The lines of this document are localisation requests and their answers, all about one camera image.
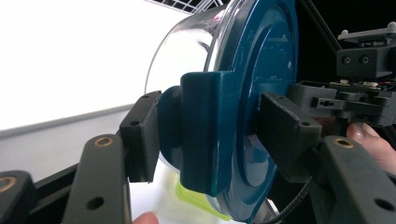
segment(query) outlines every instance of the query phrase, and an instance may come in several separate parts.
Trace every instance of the screw hole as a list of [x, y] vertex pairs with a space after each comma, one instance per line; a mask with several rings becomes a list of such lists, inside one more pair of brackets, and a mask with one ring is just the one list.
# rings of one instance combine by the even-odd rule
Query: screw hole
[[376, 205], [378, 205], [379, 207], [388, 210], [388, 211], [394, 211], [395, 207], [389, 203], [388, 201], [382, 200], [382, 199], [375, 199], [375, 203]]
[[334, 141], [340, 147], [345, 147], [345, 148], [353, 148], [354, 147], [353, 144], [351, 142], [347, 141], [346, 139], [337, 138]]
[[111, 137], [101, 137], [99, 139], [96, 139], [93, 144], [97, 147], [108, 147], [113, 144], [113, 139]]
[[139, 124], [140, 124], [140, 122], [137, 120], [131, 122], [131, 126], [137, 126]]
[[105, 200], [102, 197], [96, 197], [96, 198], [91, 199], [87, 203], [87, 208], [90, 210], [95, 210], [95, 209], [98, 209], [99, 207], [101, 207], [104, 203], [105, 203]]
[[334, 105], [334, 103], [330, 102], [330, 101], [321, 101], [320, 104], [323, 106], [333, 106]]
[[0, 178], [0, 193], [11, 189], [17, 183], [14, 176], [5, 176]]

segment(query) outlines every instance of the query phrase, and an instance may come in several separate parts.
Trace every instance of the screw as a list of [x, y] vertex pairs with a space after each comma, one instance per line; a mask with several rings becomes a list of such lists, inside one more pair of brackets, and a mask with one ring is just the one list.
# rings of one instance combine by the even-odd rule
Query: screw
[[350, 63], [350, 58], [348, 56], [343, 57], [343, 64], [349, 64]]
[[368, 62], [370, 62], [370, 59], [366, 55], [363, 55], [363, 56], [361, 56], [360, 62], [362, 64], [367, 64]]

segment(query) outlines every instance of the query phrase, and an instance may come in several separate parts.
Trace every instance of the wire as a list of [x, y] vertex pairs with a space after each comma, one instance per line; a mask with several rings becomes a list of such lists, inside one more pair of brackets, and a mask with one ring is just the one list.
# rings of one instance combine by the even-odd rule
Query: wire
[[297, 196], [289, 203], [288, 206], [285, 207], [285, 209], [282, 210], [282, 212], [279, 213], [279, 215], [277, 215], [274, 218], [271, 218], [270, 220], [264, 221], [260, 224], [275, 224], [283, 220], [286, 216], [288, 216], [309, 193], [309, 187], [311, 186], [311, 183], [312, 183], [312, 176], [309, 177], [308, 181], [305, 183], [305, 185], [297, 194]]

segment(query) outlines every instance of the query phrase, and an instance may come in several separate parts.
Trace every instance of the white wall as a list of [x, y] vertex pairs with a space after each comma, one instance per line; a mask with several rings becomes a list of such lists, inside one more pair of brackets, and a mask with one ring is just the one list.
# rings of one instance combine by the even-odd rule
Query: white wall
[[187, 16], [144, 0], [0, 1], [0, 130], [134, 103]]

